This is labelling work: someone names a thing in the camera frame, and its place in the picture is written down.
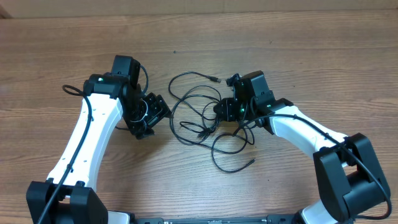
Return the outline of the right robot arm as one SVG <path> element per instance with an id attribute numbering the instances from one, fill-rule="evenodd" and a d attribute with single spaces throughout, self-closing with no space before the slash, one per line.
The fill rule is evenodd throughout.
<path id="1" fill-rule="evenodd" d="M 391 191 L 370 140 L 347 136 L 304 115 L 291 101 L 275 99 L 262 71 L 227 79 L 233 97 L 213 111 L 220 121 L 250 124 L 287 140 L 313 159 L 319 201 L 294 215 L 268 215 L 267 223 L 354 223 L 384 220 L 392 213 Z"/>

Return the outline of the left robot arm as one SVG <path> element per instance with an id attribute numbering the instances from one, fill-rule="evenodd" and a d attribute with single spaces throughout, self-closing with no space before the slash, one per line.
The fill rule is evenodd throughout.
<path id="1" fill-rule="evenodd" d="M 137 223 L 130 212 L 108 210 L 96 193 L 101 162 L 120 120 L 137 139 L 154 134 L 153 127 L 172 113 L 160 95 L 138 83 L 143 66 L 117 55 L 110 72 L 92 74 L 83 89 L 64 85 L 82 97 L 81 111 L 70 140 L 44 182 L 33 181 L 26 200 L 34 223 Z"/>

